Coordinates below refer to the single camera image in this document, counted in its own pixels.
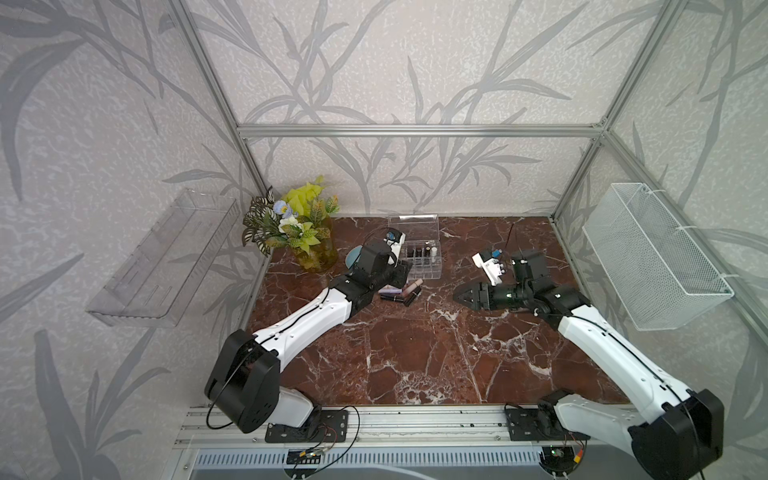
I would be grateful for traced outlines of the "rose gold lipstick tube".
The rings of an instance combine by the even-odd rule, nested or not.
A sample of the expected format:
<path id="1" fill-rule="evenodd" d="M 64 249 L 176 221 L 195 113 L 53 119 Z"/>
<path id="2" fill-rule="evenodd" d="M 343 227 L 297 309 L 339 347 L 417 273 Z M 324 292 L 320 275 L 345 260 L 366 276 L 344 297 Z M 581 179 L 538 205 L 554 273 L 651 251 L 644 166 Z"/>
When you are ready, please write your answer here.
<path id="1" fill-rule="evenodd" d="M 414 282 L 412 282 L 410 285 L 405 287 L 402 292 L 401 296 L 403 298 L 408 298 L 411 294 L 413 294 L 421 285 L 423 284 L 422 279 L 417 279 Z"/>

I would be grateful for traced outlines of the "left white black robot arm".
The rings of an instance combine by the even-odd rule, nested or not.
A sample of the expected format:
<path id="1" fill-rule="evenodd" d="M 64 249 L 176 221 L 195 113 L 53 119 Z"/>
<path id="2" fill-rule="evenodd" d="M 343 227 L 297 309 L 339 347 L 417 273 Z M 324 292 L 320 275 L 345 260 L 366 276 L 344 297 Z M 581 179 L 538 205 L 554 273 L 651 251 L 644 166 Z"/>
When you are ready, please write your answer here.
<path id="1" fill-rule="evenodd" d="M 206 397 L 243 433 L 264 424 L 306 428 L 316 406 L 281 386 L 281 373 L 327 331 L 364 310 L 386 286 L 401 288 L 411 264 L 400 258 L 406 235 L 388 229 L 383 239 L 361 247 L 352 266 L 305 306 L 249 334 L 238 329 L 224 342 L 204 388 Z"/>

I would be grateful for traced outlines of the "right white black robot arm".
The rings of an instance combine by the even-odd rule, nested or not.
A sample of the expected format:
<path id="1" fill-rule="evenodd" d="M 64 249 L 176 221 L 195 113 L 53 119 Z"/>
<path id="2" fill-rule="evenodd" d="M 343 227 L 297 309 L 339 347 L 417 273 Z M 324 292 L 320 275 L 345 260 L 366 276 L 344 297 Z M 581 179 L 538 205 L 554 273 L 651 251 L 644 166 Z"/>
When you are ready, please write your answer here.
<path id="1" fill-rule="evenodd" d="M 724 451 L 725 407 L 711 391 L 694 391 L 655 364 L 612 327 L 578 289 L 550 276 L 537 250 L 502 262 L 498 250 L 472 257 L 486 280 L 457 287 L 455 302 L 473 311 L 525 311 L 583 351 L 620 388 L 628 408 L 566 390 L 538 403 L 543 434 L 580 433 L 631 455 L 653 479 L 690 479 Z"/>

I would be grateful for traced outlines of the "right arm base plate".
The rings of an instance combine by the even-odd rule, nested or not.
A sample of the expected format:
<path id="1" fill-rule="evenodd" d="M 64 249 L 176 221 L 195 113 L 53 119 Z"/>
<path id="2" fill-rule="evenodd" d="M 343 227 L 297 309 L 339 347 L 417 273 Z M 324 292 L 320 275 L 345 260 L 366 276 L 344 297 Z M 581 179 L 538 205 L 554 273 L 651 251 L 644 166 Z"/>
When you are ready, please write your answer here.
<path id="1" fill-rule="evenodd" d="M 589 435 L 565 429 L 555 413 L 555 405 L 571 390 L 560 389 L 538 400 L 533 407 L 506 403 L 504 416 L 511 441 L 588 441 Z"/>

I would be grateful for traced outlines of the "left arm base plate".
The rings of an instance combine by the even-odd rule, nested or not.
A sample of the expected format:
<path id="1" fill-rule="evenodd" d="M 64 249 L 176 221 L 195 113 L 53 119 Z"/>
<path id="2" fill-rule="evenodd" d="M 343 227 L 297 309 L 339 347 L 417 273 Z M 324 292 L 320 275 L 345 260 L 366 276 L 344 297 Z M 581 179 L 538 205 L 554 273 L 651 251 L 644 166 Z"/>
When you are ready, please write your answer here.
<path id="1" fill-rule="evenodd" d="M 308 418 L 299 426 L 269 422 L 265 441 L 270 444 L 343 442 L 347 438 L 349 412 L 344 408 L 330 408 L 314 404 Z"/>

